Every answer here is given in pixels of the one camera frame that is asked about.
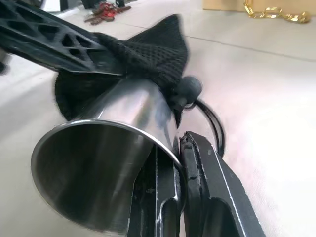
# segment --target floor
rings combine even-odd
[[[316,19],[306,25],[203,11],[200,0],[138,0],[115,22],[90,26],[77,11],[66,20],[121,40],[179,13],[190,47],[186,75],[227,133],[224,160],[242,181],[268,237],[312,237],[316,206]],[[13,56],[0,77],[0,236],[97,237],[51,210],[34,187],[37,141],[64,121],[54,104],[55,73]],[[199,111],[184,114],[213,142]]]

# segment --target black mesh cloth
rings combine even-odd
[[[126,67],[126,75],[150,79],[160,87],[167,100],[172,96],[188,59],[177,15],[163,19],[128,40],[95,34]],[[55,96],[61,113],[67,120],[72,120],[87,104],[126,75],[60,73],[55,83]]]

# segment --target stainless steel tube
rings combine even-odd
[[[177,127],[159,88],[125,79],[80,118],[48,132],[32,154],[45,200],[87,228],[126,236],[134,181],[153,145],[180,165]]]

